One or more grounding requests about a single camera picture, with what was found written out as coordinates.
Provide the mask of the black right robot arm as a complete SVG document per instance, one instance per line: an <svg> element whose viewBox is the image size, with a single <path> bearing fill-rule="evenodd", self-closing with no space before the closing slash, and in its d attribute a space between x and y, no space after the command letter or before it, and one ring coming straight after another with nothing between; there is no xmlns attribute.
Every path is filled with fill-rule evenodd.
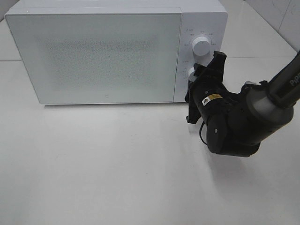
<svg viewBox="0 0 300 225"><path fill-rule="evenodd" d="M215 51L206 65L194 64L185 101L189 124L202 119L207 128L201 141L214 154L249 157L261 142L288 124L300 98L300 57L270 81L246 82L239 93L223 84L226 54Z"/></svg>

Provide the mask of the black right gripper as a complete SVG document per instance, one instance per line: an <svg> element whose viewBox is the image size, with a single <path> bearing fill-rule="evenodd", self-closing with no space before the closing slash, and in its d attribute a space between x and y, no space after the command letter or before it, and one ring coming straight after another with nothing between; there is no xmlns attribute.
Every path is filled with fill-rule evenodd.
<svg viewBox="0 0 300 225"><path fill-rule="evenodd" d="M185 101L188 103L186 121L196 124L202 118L206 125L216 122L228 126L228 113L233 108L232 94L223 85L227 55L214 51L207 66L194 64L195 81L188 81Z"/></svg>

